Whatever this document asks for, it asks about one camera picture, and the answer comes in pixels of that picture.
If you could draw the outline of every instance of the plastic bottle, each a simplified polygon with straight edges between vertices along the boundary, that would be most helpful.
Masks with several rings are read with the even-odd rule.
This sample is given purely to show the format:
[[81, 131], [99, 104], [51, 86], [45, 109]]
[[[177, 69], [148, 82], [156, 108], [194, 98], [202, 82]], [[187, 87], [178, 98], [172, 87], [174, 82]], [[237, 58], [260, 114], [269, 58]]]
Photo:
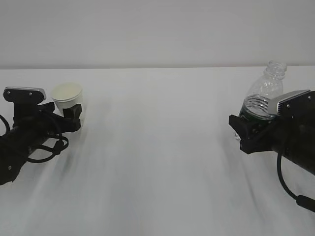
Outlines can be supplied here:
[[270, 99], [283, 94], [282, 80], [285, 77], [286, 64], [271, 60], [261, 76], [251, 86], [244, 99], [239, 117], [246, 120], [259, 120], [267, 122], [274, 118], [268, 114], [268, 102]]

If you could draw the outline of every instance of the bottle neck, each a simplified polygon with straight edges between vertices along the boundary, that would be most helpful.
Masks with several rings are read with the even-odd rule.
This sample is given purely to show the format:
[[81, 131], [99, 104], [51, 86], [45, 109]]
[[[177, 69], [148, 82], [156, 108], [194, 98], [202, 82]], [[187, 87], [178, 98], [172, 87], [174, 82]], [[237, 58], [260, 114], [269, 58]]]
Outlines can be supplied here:
[[286, 72], [286, 64], [271, 60], [264, 70], [264, 76], [272, 80], [283, 80]]
[[271, 73], [266, 69], [264, 71], [264, 77], [269, 80], [281, 81], [284, 79], [285, 74], [284, 73], [283, 74]]

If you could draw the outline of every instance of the paper cup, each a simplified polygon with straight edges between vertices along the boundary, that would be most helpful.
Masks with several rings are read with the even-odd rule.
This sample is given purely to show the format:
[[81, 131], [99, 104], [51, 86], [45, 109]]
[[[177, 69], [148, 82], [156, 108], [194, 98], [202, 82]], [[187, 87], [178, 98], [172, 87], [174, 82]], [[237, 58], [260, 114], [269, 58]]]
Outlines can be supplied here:
[[82, 87], [77, 83], [68, 82], [56, 86], [52, 91], [52, 99], [62, 115], [63, 109], [73, 107], [78, 103], [81, 104], [83, 110]]

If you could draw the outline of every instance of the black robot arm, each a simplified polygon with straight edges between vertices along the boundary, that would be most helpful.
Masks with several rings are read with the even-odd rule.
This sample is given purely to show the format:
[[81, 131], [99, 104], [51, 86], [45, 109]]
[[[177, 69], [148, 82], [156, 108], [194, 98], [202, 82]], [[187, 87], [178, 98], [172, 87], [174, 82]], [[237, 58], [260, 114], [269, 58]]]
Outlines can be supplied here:
[[[40, 88], [7, 87], [3, 96], [14, 103], [14, 124], [10, 129], [0, 116], [6, 127], [6, 133], [0, 136], [0, 185], [14, 181], [26, 162], [43, 163], [66, 149], [68, 139], [62, 133], [81, 128], [82, 112], [81, 104], [76, 104], [64, 109], [64, 117], [61, 117], [53, 113], [53, 102], [38, 105], [46, 99]], [[49, 138], [57, 140], [53, 147], [43, 145]], [[41, 160], [29, 158], [36, 149], [46, 150], [51, 155]]]
[[230, 115], [229, 124], [241, 138], [240, 149], [246, 154], [277, 152], [277, 172], [283, 188], [298, 205], [315, 212], [315, 201], [293, 194], [281, 172], [281, 157], [284, 156], [315, 175], [315, 91], [282, 95], [269, 102], [268, 111], [275, 117], [267, 122]]

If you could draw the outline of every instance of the white wall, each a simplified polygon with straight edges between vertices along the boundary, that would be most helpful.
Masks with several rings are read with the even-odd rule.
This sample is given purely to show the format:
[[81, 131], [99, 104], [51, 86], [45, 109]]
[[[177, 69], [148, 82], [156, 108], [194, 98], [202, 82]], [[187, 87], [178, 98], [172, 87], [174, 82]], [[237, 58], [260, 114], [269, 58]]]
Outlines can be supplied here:
[[1, 0], [0, 68], [315, 65], [314, 0]]

